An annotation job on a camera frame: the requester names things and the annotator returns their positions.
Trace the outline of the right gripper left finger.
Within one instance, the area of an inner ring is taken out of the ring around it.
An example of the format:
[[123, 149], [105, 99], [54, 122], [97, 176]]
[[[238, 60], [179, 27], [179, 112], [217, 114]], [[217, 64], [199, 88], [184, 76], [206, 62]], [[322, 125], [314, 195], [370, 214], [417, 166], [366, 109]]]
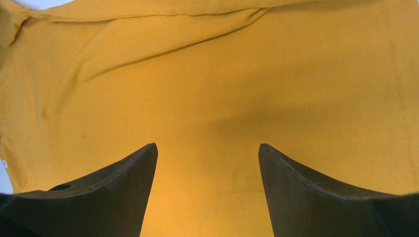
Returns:
[[3, 237], [137, 237], [158, 158], [151, 143], [48, 191], [0, 196]]

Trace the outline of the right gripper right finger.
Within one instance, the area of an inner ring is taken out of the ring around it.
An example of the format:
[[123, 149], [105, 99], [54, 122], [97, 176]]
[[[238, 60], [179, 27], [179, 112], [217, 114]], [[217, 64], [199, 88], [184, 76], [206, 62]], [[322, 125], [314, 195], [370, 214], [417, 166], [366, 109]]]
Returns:
[[276, 237], [416, 237], [419, 195], [356, 187], [268, 144], [258, 151], [269, 216]]

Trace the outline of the yellow t-shirt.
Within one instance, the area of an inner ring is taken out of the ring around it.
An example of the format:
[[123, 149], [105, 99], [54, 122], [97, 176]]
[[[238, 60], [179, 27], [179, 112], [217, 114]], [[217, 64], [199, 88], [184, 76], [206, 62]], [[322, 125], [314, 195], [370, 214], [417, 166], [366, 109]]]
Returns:
[[144, 237], [270, 237], [268, 143], [419, 189], [416, 0], [0, 3], [0, 158], [47, 190], [156, 143]]

